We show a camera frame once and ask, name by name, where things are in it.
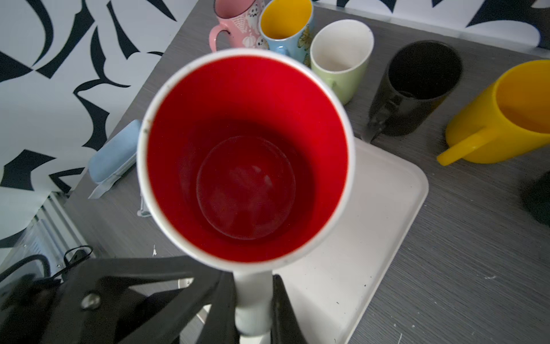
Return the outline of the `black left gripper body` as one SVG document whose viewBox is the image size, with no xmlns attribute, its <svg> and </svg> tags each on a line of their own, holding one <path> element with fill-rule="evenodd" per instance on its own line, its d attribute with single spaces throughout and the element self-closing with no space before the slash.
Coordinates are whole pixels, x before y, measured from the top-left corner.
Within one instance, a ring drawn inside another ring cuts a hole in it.
<svg viewBox="0 0 550 344">
<path fill-rule="evenodd" d="M 190 257 L 87 259 L 1 288 L 3 343 L 177 343 L 222 272 Z"/>
</svg>

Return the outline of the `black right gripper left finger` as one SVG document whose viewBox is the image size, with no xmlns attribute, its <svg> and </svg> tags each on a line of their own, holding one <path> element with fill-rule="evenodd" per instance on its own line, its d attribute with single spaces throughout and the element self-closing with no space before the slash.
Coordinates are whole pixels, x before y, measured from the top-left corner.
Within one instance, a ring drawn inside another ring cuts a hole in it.
<svg viewBox="0 0 550 344">
<path fill-rule="evenodd" d="M 238 343 L 235 310 L 236 288 L 233 274 L 223 272 L 197 343 Z"/>
</svg>

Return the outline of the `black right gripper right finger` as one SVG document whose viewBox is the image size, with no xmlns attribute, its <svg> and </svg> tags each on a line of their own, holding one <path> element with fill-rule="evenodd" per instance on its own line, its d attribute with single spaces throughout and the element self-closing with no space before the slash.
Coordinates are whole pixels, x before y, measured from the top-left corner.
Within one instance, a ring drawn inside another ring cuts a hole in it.
<svg viewBox="0 0 550 344">
<path fill-rule="evenodd" d="M 271 343 L 306 344 L 280 275 L 273 275 Z"/>
</svg>

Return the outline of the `white cream mug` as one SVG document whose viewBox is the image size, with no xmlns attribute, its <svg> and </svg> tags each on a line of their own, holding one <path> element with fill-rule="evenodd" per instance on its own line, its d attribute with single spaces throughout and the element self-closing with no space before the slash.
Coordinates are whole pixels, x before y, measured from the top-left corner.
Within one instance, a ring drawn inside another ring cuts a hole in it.
<svg viewBox="0 0 550 344">
<path fill-rule="evenodd" d="M 269 332 L 273 272 L 321 244 L 349 201 L 355 143 L 342 103 L 290 57 L 222 50 L 164 83 L 137 147 L 156 224 L 190 257 L 233 274 L 242 335 Z"/>
</svg>

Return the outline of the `dark green mug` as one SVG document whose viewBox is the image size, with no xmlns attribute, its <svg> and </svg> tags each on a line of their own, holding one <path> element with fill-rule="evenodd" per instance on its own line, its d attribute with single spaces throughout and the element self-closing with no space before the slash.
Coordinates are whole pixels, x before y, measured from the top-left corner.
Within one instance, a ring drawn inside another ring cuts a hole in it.
<svg viewBox="0 0 550 344">
<path fill-rule="evenodd" d="M 549 226 L 549 172 L 521 182 L 521 203 L 537 222 Z"/>
</svg>

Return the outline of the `light green mug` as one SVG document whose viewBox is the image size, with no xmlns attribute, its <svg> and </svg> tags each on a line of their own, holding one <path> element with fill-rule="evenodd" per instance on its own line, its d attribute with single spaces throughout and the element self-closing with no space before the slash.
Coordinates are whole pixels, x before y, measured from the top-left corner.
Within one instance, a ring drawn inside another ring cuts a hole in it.
<svg viewBox="0 0 550 344">
<path fill-rule="evenodd" d="M 311 68 L 346 105 L 358 91 L 374 46 L 374 34 L 365 23 L 334 21 L 312 41 Z"/>
</svg>

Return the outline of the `black mug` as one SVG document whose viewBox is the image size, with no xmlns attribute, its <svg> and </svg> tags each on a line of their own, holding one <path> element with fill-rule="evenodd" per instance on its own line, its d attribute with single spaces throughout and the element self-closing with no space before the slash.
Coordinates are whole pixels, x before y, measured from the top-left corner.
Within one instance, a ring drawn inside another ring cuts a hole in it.
<svg viewBox="0 0 550 344">
<path fill-rule="evenodd" d="M 446 43 L 423 40 L 403 47 L 382 76 L 361 139 L 411 134 L 455 89 L 462 72 L 458 51 Z"/>
</svg>

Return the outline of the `blue butterfly mug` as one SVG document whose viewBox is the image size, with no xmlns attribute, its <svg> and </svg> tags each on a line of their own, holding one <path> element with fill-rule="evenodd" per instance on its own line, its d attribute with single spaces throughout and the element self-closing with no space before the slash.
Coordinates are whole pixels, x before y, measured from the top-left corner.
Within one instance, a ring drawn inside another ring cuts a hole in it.
<svg viewBox="0 0 550 344">
<path fill-rule="evenodd" d="M 314 6 L 310 0 L 274 0 L 260 16 L 260 33 L 272 52 L 311 67 Z"/>
</svg>

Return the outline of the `pink ghost pattern mug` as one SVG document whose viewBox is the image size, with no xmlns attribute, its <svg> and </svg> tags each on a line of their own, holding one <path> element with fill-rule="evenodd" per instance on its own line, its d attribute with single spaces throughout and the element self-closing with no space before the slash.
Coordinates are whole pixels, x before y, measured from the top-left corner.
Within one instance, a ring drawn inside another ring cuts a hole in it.
<svg viewBox="0 0 550 344">
<path fill-rule="evenodd" d="M 211 51 L 217 51 L 217 39 L 221 32 L 229 35 L 233 48 L 268 50 L 269 44 L 259 29 L 264 7 L 264 1 L 259 0 L 216 0 L 213 9 L 219 24 L 209 34 Z"/>
</svg>

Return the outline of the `yellow mug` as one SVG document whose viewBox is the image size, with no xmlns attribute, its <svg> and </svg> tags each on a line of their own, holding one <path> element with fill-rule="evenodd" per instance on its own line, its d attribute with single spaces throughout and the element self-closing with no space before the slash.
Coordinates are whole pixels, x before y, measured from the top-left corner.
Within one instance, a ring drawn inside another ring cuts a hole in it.
<svg viewBox="0 0 550 344">
<path fill-rule="evenodd" d="M 498 163 L 549 144 L 549 61 L 519 64 L 452 118 L 437 161 Z"/>
</svg>

